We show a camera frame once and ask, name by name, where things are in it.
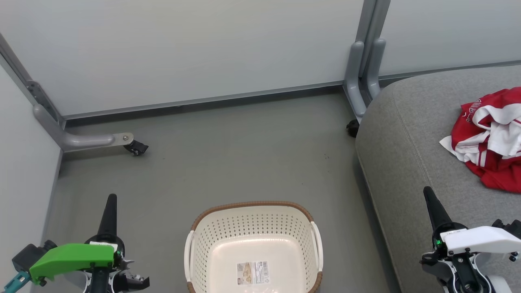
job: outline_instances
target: white wall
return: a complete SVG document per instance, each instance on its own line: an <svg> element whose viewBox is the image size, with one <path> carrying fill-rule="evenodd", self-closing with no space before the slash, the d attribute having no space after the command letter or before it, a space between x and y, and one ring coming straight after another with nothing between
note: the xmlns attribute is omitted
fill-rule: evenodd
<svg viewBox="0 0 521 293"><path fill-rule="evenodd" d="M519 0L391 0L380 75L521 59Z"/></svg>
<svg viewBox="0 0 521 293"><path fill-rule="evenodd" d="M33 117L31 103L1 66L0 104L3 288L17 274L11 259L27 244L39 245L42 240L60 148ZM20 292L29 292L29 288Z"/></svg>
<svg viewBox="0 0 521 293"><path fill-rule="evenodd" d="M3 0L62 115L344 79L363 0Z"/></svg>

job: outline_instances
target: teal connector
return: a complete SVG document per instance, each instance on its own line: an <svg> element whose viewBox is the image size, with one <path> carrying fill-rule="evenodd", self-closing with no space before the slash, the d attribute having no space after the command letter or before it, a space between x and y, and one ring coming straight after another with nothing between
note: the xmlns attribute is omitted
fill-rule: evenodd
<svg viewBox="0 0 521 293"><path fill-rule="evenodd" d="M25 284L29 283L31 276L24 271L20 271L7 285L5 285L5 293L15 293L20 290Z"/></svg>

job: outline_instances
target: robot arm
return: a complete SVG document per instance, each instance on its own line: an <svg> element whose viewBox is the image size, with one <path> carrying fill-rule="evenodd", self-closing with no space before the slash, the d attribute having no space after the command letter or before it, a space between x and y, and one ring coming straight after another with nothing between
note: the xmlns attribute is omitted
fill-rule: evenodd
<svg viewBox="0 0 521 293"><path fill-rule="evenodd" d="M132 275L125 259L125 244L117 236L117 197L109 195L98 233L85 243L57 246L47 240L43 247L27 245L13 258L18 275L5 287L15 293L28 282L45 286L46 279L79 271L85 275L84 293L119 293L148 288L150 279Z"/></svg>
<svg viewBox="0 0 521 293"><path fill-rule="evenodd" d="M425 187L424 196L433 229L433 252L422 256L423 270L436 276L448 293L511 293L503 278L484 276L476 259L484 252L510 253L509 259L515 261L521 250L521 222L503 225L497 220L492 227L468 229L450 219L430 187Z"/></svg>

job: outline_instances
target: baseboard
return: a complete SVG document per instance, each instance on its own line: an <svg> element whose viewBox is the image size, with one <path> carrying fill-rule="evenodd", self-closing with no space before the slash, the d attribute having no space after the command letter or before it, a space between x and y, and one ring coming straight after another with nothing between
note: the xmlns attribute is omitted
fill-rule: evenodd
<svg viewBox="0 0 521 293"><path fill-rule="evenodd" d="M138 112L138 111L151 110L151 109L178 107L178 106L186 106L186 105L193 105L193 104L200 104L200 103L223 101L223 100L234 100L234 99L240 99L240 98L244 98L244 97L264 96L264 95L270 95L270 94L311 90L311 89L325 88L325 87L331 87L331 86L339 86L342 83L343 83L343 80L339 80L339 81L333 81L333 82L309 84L306 86L282 88L282 89L275 89L275 90L258 91L258 92L233 94L233 95L223 95L223 96L216 96L216 97L207 97L204 99L169 102L169 103L161 103L161 104L153 104L153 105L143 105L143 106L136 106L136 107L110 109L110 110L103 110L103 111L89 112L89 113L72 114L72 115L65 115L65 116L63 116L63 118L65 120L74 120L74 119L89 118L89 117L96 117L96 116L107 116L107 115L112 115L112 114Z"/></svg>
<svg viewBox="0 0 521 293"><path fill-rule="evenodd" d="M238 97L233 99L223 99L216 101L190 103L176 106L153 107L143 109L133 109L132 111L120 113L106 113L102 115L82 117L67 120L67 127L76 127L83 125L108 123L112 121L122 121L139 119L146 117L156 117L163 115L173 115L181 113L190 113L197 111L204 111L223 107L235 107L256 103L267 103L281 100L298 99L307 96L317 96L324 94L333 94L342 91L341 85L323 86L311 89L301 89L294 91L285 91L279 93L261 94L254 96Z"/></svg>

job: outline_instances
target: basket handle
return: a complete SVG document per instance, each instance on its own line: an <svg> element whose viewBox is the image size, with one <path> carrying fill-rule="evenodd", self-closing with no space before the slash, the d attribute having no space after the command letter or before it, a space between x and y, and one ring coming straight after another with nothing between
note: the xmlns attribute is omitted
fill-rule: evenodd
<svg viewBox="0 0 521 293"><path fill-rule="evenodd" d="M315 222L311 222L311 226L313 227L313 235L315 235L315 243L317 244L318 250L318 271L322 272L322 268L324 268L324 249L322 247L322 238L320 237L317 224L315 224Z"/></svg>
<svg viewBox="0 0 521 293"><path fill-rule="evenodd" d="M190 247L192 246L193 236L194 230L190 231L187 237L187 241L184 244L184 277L187 279L187 282L192 281L192 270L190 267Z"/></svg>

